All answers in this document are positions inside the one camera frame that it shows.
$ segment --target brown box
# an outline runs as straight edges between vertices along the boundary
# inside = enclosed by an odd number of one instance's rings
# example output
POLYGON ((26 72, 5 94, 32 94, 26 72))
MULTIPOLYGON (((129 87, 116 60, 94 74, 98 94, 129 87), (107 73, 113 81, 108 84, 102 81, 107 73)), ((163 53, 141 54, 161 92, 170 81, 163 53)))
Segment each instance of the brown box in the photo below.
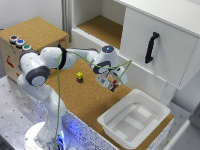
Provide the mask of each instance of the brown box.
POLYGON ((25 40, 26 44, 31 45, 38 54, 44 47, 57 47, 59 44, 64 48, 69 47, 69 35, 40 17, 0 31, 0 51, 5 71, 14 81, 17 81, 18 76, 22 73, 19 69, 19 56, 22 50, 10 44, 12 35, 17 35, 19 39, 25 40))

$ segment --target cork surface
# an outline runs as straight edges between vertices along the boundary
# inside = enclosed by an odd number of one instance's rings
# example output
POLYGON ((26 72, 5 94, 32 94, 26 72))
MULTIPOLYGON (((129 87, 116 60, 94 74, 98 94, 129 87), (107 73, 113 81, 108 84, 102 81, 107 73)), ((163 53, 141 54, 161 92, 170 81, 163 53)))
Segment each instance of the cork surface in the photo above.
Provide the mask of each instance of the cork surface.
MULTIPOLYGON (((92 72, 89 65, 83 60, 77 60, 71 69, 60 71, 61 98, 65 102, 67 109, 120 150, 123 150, 121 146, 105 134, 103 127, 97 122, 97 118, 131 92, 131 89, 120 85, 115 92, 111 92, 99 85, 95 78, 96 75, 92 72), (76 74, 78 72, 83 73, 82 83, 76 81, 76 74)), ((46 84, 58 92, 55 69, 51 70, 51 75, 46 84)), ((172 119, 173 116, 169 115, 137 150, 145 150, 172 119)))
POLYGON ((17 35, 19 39, 25 40, 34 50, 48 46, 68 34, 40 17, 36 17, 25 22, 2 30, 0 37, 9 42, 10 36, 17 35))
POLYGON ((89 20, 78 28, 120 49, 123 26, 103 16, 89 20))

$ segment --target white drawer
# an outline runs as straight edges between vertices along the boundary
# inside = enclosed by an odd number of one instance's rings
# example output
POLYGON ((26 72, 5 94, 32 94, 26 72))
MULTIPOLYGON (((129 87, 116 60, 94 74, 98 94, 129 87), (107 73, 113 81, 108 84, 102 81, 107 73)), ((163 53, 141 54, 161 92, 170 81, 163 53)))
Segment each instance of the white drawer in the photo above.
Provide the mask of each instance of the white drawer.
POLYGON ((120 54, 179 86, 197 41, 196 36, 127 8, 120 54), (145 56, 153 32, 160 37, 154 41, 153 60, 146 64, 145 56))

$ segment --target green cable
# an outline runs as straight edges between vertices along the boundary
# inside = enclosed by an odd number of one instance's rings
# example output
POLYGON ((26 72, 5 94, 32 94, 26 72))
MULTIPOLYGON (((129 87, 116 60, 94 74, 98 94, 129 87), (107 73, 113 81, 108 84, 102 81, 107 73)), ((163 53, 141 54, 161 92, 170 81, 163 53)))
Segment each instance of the green cable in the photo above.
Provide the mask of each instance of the green cable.
MULTIPOLYGON (((126 72, 126 70, 128 69, 128 67, 130 66, 130 64, 131 64, 131 62, 132 62, 132 60, 129 60, 129 61, 127 61, 127 62, 125 62, 125 63, 123 63, 123 64, 121 64, 121 65, 115 66, 115 67, 101 67, 101 66, 98 66, 98 65, 96 65, 96 64, 93 64, 92 62, 90 62, 89 60, 87 60, 86 58, 84 58, 83 56, 81 56, 81 55, 79 55, 79 54, 77 54, 77 53, 75 53, 75 52, 71 52, 71 51, 67 51, 67 52, 73 53, 73 54, 75 54, 75 55, 81 57, 81 58, 84 59, 85 61, 89 62, 90 64, 92 64, 92 65, 94 65, 94 66, 96 66, 96 67, 98 67, 98 68, 113 69, 113 68, 117 68, 117 67, 120 67, 120 66, 123 66, 123 65, 129 63, 129 64, 127 65, 127 67, 124 69, 123 73, 120 75, 119 79, 117 80, 117 83, 119 82, 119 80, 121 80, 121 77, 122 77, 123 74, 126 72)), ((59 116, 60 116, 60 76, 59 76, 59 65, 60 65, 60 58, 61 58, 62 54, 63 54, 63 53, 61 53, 61 54, 59 55, 59 57, 58 57, 58 63, 57 63, 57 77, 58 77, 58 89, 59 89, 58 96, 59 96, 59 98, 58 98, 58 119, 57 119, 56 135, 55 135, 55 139, 54 139, 54 150, 55 150, 55 146, 56 146, 56 139, 57 139, 57 134, 58 134, 58 126, 59 126, 59 116)))
POLYGON ((59 116, 60 116, 60 75, 59 75, 59 65, 60 65, 60 58, 62 56, 62 53, 58 57, 58 63, 57 63, 57 76, 58 76, 58 120, 57 120, 57 127, 56 127, 56 135, 54 139, 54 150, 56 148, 56 139, 58 134, 58 126, 59 126, 59 116))

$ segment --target cabinet handle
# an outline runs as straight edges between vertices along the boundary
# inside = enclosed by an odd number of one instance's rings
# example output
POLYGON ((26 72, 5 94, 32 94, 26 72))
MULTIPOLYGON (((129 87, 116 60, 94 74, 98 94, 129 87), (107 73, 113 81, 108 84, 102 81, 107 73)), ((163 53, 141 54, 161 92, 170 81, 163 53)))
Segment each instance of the cabinet handle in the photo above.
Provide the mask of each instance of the cabinet handle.
POLYGON ((156 32, 153 32, 153 36, 151 37, 150 41, 149 41, 149 45, 148 45, 148 49, 147 49, 147 53, 146 53, 146 57, 145 57, 145 63, 148 64, 149 62, 151 62, 153 60, 153 57, 151 57, 151 53, 153 50, 153 46, 154 46, 154 40, 157 39, 160 35, 156 32))

